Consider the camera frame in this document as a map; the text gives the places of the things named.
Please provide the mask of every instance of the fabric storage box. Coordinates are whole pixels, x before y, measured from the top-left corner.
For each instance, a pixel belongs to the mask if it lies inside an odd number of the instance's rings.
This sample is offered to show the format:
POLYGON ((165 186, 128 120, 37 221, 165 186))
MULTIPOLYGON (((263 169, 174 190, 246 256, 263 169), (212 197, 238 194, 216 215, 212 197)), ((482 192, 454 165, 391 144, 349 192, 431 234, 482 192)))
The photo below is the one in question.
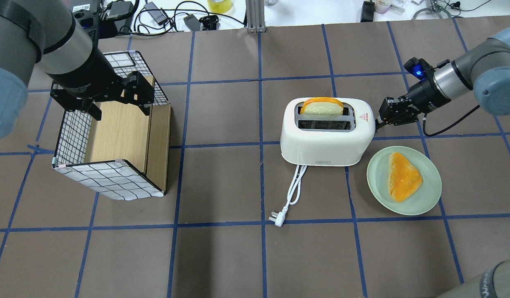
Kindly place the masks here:
MULTIPOLYGON (((153 78, 137 51, 105 53, 115 72, 125 77, 139 70, 153 78)), ((150 116, 131 104, 103 102, 102 120, 65 111, 53 168, 113 199, 164 196, 170 136, 170 103, 157 82, 150 116)))

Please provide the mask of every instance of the bread slice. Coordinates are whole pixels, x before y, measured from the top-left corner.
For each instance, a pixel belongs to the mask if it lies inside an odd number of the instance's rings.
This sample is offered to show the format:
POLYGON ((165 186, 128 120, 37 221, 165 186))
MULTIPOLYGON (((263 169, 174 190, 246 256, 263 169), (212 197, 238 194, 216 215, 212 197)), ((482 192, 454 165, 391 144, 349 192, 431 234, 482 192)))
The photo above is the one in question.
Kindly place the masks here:
POLYGON ((315 97, 304 102, 301 114, 343 115, 343 103, 331 97, 315 97))
POLYGON ((389 155, 389 194, 395 202, 403 202, 422 185, 422 175, 400 152, 389 155))

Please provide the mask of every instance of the blue light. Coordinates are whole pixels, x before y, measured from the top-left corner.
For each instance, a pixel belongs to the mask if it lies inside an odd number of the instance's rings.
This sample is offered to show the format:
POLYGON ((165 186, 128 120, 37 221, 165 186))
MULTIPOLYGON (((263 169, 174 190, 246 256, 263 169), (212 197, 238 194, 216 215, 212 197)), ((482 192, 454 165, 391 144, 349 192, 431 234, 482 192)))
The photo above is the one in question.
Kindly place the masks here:
POLYGON ((414 75, 417 79, 425 79, 426 73, 422 69, 422 66, 420 64, 417 64, 414 66, 411 70, 411 74, 414 75))

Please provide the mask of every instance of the toaster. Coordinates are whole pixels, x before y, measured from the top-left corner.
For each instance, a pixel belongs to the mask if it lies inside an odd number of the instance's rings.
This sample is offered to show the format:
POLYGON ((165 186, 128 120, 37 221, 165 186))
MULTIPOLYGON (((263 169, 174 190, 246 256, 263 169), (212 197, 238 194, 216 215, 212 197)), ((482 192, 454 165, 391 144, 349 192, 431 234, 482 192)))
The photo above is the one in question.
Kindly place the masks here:
POLYGON ((376 132, 371 107, 363 100, 336 98, 342 115, 302 115, 306 100, 292 100, 285 109, 281 154, 304 166, 352 166, 361 160, 376 132))

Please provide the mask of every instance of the plate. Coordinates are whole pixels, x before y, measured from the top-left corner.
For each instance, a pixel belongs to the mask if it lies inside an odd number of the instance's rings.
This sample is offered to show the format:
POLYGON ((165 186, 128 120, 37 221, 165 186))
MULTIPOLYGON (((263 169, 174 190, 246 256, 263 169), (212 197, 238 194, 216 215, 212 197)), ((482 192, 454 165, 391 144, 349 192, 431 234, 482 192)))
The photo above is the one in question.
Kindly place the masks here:
POLYGON ((415 149, 392 146, 378 151, 367 166, 367 183, 372 194, 385 208, 402 215, 420 215, 430 211, 438 202, 442 192, 441 176, 437 168, 425 155, 415 149), (403 202, 395 202, 389 195, 389 155, 398 151, 417 168, 422 175, 422 185, 403 202))

